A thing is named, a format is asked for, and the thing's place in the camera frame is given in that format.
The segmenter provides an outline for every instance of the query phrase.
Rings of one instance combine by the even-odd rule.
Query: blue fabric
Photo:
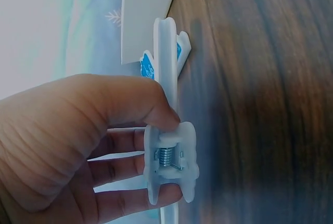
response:
[[[0,99],[78,73],[140,75],[121,66],[121,0],[0,0]],[[97,188],[144,188],[142,177]],[[148,211],[113,223],[158,223]]]

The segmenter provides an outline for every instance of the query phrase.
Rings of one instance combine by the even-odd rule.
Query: wooden surface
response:
[[[193,52],[182,120],[196,198],[180,224],[333,223],[333,0],[174,0]]]

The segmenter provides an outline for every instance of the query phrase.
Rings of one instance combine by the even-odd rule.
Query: coil spring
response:
[[[171,165],[173,154],[173,148],[160,148],[160,165],[163,167],[168,167]]]

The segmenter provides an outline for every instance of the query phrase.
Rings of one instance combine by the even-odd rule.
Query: snowflake pattern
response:
[[[113,12],[109,12],[108,15],[105,16],[109,21],[112,21],[118,27],[121,27],[121,10],[113,10]]]

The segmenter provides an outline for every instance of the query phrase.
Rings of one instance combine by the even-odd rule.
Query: blue sticker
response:
[[[141,76],[149,77],[154,80],[155,79],[154,68],[152,67],[152,63],[150,62],[147,54],[144,54],[144,57],[140,61],[140,63],[141,63]]]
[[[181,46],[177,43],[177,60],[179,59],[179,57],[181,56],[182,53],[182,48]]]

